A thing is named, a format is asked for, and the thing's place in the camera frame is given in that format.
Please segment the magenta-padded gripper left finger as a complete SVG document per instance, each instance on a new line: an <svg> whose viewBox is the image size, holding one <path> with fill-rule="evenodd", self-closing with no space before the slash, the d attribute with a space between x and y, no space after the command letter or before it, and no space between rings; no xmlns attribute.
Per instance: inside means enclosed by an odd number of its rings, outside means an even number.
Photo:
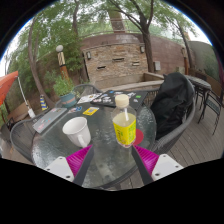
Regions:
<svg viewBox="0 0 224 224"><path fill-rule="evenodd" d="M68 157L59 156L45 170L65 180L81 186L84 182L94 149L89 145Z"/></svg>

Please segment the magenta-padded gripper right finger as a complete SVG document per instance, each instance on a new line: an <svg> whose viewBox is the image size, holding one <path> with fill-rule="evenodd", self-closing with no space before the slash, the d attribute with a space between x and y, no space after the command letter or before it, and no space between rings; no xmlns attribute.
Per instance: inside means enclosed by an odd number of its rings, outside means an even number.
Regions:
<svg viewBox="0 0 224 224"><path fill-rule="evenodd" d="M132 156L139 169L143 184L148 185L181 169L179 163L167 154L157 155L143 147L133 145Z"/></svg>

